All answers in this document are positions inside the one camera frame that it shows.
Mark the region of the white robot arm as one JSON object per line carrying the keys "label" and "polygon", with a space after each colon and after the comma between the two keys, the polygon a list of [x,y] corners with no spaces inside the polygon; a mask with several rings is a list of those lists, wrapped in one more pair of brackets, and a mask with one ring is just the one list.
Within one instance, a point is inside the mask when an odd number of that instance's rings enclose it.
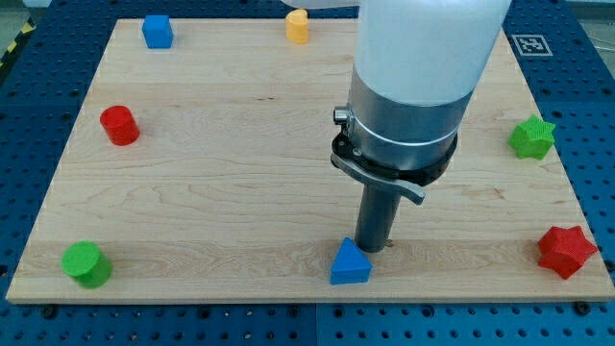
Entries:
{"label": "white robot arm", "polygon": [[415,204],[445,170],[510,0],[348,0],[358,8],[334,166]]}

